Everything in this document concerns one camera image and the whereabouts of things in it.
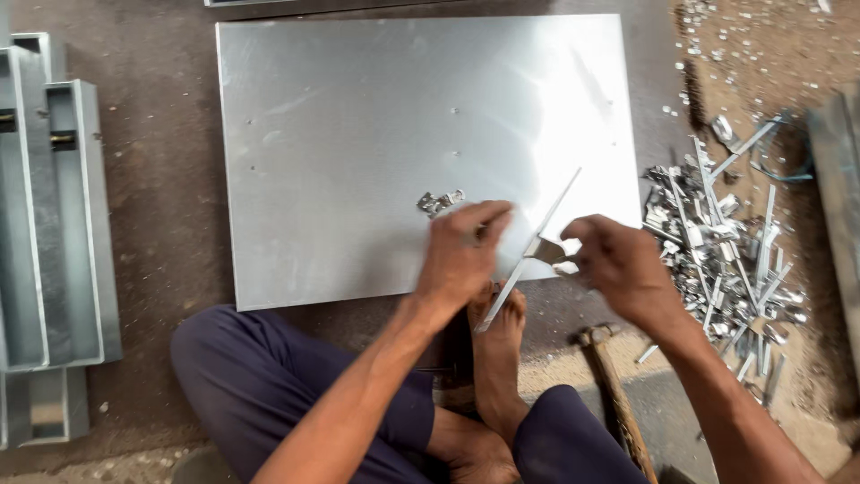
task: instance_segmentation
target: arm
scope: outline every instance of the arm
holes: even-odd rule
[[[507,202],[484,202],[433,222],[415,292],[286,436],[254,484],[339,483],[353,476],[406,374],[495,270],[495,247],[509,209]],[[476,239],[481,224],[486,229]]]
[[[720,482],[823,484],[684,310],[650,234],[591,215],[574,220],[562,238],[582,242],[580,271],[616,313],[660,346],[675,368],[708,440]]]

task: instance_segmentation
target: wooden hammer handle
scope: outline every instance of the wooden hammer handle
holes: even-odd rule
[[[654,473],[654,466],[651,465],[651,457],[648,456],[648,449],[645,448],[645,441],[642,439],[639,425],[636,424],[636,418],[633,416],[633,408],[630,407],[630,400],[627,400],[627,394],[621,386],[618,373],[615,372],[615,366],[612,364],[609,351],[606,349],[604,343],[593,343],[593,348],[595,355],[597,355],[600,369],[603,372],[606,386],[609,388],[612,404],[615,407],[615,413],[618,415],[618,423],[621,425],[621,432],[624,435],[624,440],[627,441],[627,446],[630,448],[630,458],[642,473],[645,474],[645,477],[651,484],[658,484],[657,475]]]

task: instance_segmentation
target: hammer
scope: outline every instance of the hammer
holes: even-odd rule
[[[615,365],[612,364],[612,358],[606,349],[606,340],[618,334],[619,331],[619,329],[609,327],[608,325],[587,328],[580,335],[580,342],[583,346],[590,346],[594,352],[594,359],[597,360],[600,373],[603,375],[606,386],[609,389],[609,395],[612,397],[612,406],[615,407],[618,423],[621,426],[621,433],[624,435],[624,440],[630,449],[630,459],[645,474],[645,477],[651,484],[658,484],[657,475],[654,473],[654,467],[651,465],[651,458],[648,456],[648,450],[645,448],[645,441],[642,439],[639,425],[633,416],[630,400],[627,399],[627,394],[624,392],[624,388],[621,387],[621,380],[618,378],[618,373],[615,372]]]

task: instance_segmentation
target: knee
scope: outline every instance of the knee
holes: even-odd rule
[[[216,350],[240,326],[233,305],[212,306],[182,321],[170,340],[170,358],[176,371],[193,367]]]

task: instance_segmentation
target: hammer head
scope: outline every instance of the hammer head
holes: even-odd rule
[[[578,341],[583,346],[605,343],[607,339],[619,334],[624,327],[618,323],[602,323],[597,326],[585,328],[578,335]]]

